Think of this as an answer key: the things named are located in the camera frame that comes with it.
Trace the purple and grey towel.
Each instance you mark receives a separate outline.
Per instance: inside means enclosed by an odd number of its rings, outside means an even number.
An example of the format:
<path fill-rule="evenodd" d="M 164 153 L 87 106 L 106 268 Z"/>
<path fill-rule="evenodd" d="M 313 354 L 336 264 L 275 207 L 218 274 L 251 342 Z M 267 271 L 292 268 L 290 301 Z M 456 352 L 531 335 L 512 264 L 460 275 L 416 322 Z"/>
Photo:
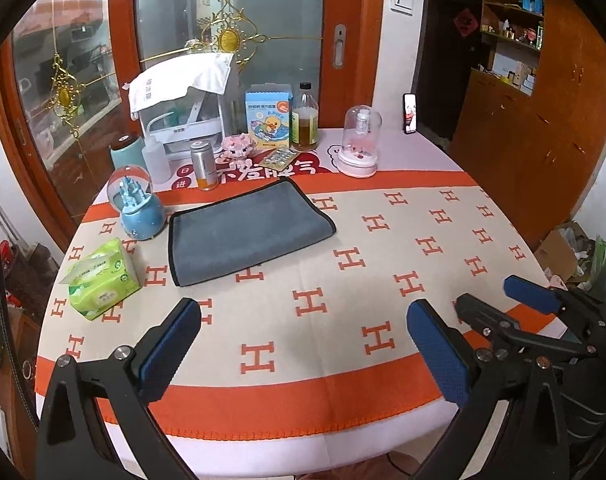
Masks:
<path fill-rule="evenodd" d="M 168 262 L 187 287 L 258 266 L 327 240 L 336 225 L 301 188 L 281 178 L 169 220 Z"/>

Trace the cardboard box on floor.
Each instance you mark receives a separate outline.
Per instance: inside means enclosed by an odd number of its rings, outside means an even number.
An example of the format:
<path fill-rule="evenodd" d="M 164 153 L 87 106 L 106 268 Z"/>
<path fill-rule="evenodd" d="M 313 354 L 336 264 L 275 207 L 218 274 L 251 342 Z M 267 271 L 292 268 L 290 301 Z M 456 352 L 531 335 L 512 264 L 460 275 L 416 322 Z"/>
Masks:
<path fill-rule="evenodd" d="M 557 275 L 565 283 L 586 282 L 590 278 L 596 241 L 576 222 L 557 226 L 539 244 L 534 256 L 549 275 Z"/>

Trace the green tissue pack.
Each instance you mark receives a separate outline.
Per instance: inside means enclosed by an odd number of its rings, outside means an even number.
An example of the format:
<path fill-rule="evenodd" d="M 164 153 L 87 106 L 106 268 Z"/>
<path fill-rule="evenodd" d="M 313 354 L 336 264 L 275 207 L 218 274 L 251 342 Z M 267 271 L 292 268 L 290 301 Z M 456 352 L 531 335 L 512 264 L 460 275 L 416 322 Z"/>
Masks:
<path fill-rule="evenodd" d="M 60 283 L 72 308 L 89 321 L 141 288 L 132 258 L 117 237 L 81 258 Z"/>

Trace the orange cream H-pattern blanket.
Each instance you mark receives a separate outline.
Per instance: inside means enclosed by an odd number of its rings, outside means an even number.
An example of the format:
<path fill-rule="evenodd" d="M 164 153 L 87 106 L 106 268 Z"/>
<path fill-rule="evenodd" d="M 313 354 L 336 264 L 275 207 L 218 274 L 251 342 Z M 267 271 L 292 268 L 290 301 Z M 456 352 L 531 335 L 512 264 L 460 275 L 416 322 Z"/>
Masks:
<path fill-rule="evenodd" d="M 411 412 L 438 396 L 406 329 L 410 302 L 429 300 L 450 326 L 472 294 L 524 330 L 562 324 L 508 298 L 519 275 L 545 283 L 532 252 L 462 171 L 395 170 L 357 180 L 299 176 L 335 234 L 287 256 L 191 287 L 174 284 L 165 235 L 124 239 L 141 284 L 86 320 L 53 287 L 36 361 L 44 393 L 61 354 L 102 359 L 134 344 L 176 302 L 195 299 L 202 328 L 152 411 L 172 436 L 249 441 L 308 437 Z"/>

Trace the blue castle snow globe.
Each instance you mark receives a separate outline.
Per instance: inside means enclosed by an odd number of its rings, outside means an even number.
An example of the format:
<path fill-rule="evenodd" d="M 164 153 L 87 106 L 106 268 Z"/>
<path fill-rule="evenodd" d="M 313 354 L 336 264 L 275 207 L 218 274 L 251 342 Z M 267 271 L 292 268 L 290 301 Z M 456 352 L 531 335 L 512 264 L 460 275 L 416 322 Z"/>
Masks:
<path fill-rule="evenodd" d="M 143 167 L 126 165 L 115 169 L 106 184 L 106 196 L 130 238 L 150 240 L 164 228 L 164 205 Z"/>

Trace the red white printed table mat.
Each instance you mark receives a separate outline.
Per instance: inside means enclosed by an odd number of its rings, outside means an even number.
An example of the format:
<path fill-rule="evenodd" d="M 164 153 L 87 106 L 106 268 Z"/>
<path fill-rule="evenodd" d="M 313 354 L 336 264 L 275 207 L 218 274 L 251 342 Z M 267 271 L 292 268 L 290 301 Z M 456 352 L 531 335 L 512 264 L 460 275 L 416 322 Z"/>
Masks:
<path fill-rule="evenodd" d="M 352 178 L 338 169 L 338 154 L 343 131 L 322 129 L 315 151 L 304 152 L 285 170 L 266 169 L 253 165 L 245 170 L 219 171 L 220 183 L 214 190 L 204 192 L 196 187 L 196 177 L 187 159 L 181 159 L 173 177 L 154 185 L 154 193 L 164 205 L 208 203 L 233 194 L 252 191 L 288 177 L 307 194 L 327 194 L 336 191 L 365 191 L 374 188 L 455 188 L 473 186 L 475 181 L 446 153 L 421 133 L 402 133 L 383 129 L 378 148 L 378 170 L 368 178 Z"/>

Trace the silver orange metal can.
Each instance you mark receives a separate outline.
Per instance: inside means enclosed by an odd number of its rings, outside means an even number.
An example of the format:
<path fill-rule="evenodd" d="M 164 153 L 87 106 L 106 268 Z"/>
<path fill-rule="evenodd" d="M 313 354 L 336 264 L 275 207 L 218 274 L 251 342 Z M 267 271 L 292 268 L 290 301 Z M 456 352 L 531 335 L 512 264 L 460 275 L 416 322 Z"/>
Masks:
<path fill-rule="evenodd" d="M 196 187 L 211 191 L 218 185 L 218 173 L 211 144 L 205 140 L 195 140 L 190 144 L 190 153 Z"/>

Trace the white squeeze bottle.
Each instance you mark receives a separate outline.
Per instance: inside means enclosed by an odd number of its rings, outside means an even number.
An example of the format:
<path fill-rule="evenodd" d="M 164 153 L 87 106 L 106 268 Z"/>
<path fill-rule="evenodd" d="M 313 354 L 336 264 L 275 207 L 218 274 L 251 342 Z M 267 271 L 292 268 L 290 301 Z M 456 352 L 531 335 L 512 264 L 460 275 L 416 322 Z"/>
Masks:
<path fill-rule="evenodd" d="M 144 139 L 141 154 L 154 184 L 163 184 L 172 177 L 164 145 L 155 136 Z"/>

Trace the teal cylindrical container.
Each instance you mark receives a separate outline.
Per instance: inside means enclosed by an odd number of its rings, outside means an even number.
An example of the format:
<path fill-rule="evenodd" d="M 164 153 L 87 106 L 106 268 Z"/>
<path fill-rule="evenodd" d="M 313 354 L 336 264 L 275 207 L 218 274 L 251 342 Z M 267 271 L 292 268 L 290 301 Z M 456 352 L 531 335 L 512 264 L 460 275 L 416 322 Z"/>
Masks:
<path fill-rule="evenodd" d="M 121 134 L 110 144 L 110 155 L 113 167 L 118 169 L 125 166 L 139 166 L 146 169 L 142 156 L 143 138 L 131 133 Z"/>

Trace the pink plush toy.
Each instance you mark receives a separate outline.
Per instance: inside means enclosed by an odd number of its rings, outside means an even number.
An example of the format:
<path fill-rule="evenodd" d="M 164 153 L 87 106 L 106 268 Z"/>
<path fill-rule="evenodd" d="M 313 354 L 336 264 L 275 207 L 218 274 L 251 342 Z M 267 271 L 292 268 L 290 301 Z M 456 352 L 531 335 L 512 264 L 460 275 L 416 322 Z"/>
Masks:
<path fill-rule="evenodd" d="M 219 153 L 219 162 L 233 162 L 247 159 L 254 151 L 254 141 L 248 133 L 225 136 L 222 139 L 222 150 Z"/>

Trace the foil pill blister pack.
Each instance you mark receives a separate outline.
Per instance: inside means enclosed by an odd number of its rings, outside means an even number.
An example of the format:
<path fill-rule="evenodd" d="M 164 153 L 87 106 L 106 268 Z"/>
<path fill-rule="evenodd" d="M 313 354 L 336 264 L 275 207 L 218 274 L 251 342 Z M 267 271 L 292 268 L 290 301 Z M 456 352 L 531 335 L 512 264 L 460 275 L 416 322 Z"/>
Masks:
<path fill-rule="evenodd" d="M 270 151 L 258 164 L 266 169 L 283 171 L 297 159 L 300 153 L 290 148 L 275 148 Z"/>

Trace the black smartphone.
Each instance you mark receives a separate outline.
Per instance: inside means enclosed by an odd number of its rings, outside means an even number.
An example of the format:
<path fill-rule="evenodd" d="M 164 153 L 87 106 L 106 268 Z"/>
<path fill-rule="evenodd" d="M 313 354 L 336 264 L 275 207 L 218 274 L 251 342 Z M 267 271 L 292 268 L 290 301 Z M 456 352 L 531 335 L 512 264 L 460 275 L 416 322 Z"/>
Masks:
<path fill-rule="evenodd" d="M 403 95 L 404 133 L 417 131 L 417 99 L 413 93 Z"/>

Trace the pink base glass dome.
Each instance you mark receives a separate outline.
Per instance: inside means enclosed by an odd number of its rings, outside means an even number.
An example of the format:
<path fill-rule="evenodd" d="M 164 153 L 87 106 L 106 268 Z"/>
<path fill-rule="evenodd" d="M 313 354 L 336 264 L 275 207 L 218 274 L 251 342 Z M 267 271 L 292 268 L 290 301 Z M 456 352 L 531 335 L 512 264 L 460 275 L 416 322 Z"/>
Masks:
<path fill-rule="evenodd" d="M 344 118 L 336 168 L 352 178 L 365 179 L 378 171 L 382 116 L 368 105 L 350 108 Z"/>

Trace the white desk appliance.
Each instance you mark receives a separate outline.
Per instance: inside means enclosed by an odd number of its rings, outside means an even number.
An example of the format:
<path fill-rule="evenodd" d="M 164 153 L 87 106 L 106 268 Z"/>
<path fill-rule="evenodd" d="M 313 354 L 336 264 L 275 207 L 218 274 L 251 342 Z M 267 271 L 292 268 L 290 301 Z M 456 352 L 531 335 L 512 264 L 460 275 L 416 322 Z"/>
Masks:
<path fill-rule="evenodd" d="M 140 121 L 145 138 L 155 136 L 164 145 L 171 160 L 187 153 L 195 140 L 207 141 L 218 153 L 222 139 L 232 135 L 226 90 L 214 94 L 190 88 L 180 99 L 158 103 L 130 116 Z"/>

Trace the amber liquid glass bottle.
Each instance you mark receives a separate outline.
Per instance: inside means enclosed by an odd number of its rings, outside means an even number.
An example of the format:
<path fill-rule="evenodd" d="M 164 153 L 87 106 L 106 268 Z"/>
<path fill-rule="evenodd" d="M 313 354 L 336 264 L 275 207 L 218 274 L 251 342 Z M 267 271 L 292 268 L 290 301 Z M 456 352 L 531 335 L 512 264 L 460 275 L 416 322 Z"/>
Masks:
<path fill-rule="evenodd" d="M 311 151 L 318 144 L 318 103 L 312 96 L 312 84 L 301 82 L 291 113 L 290 143 L 299 152 Z"/>

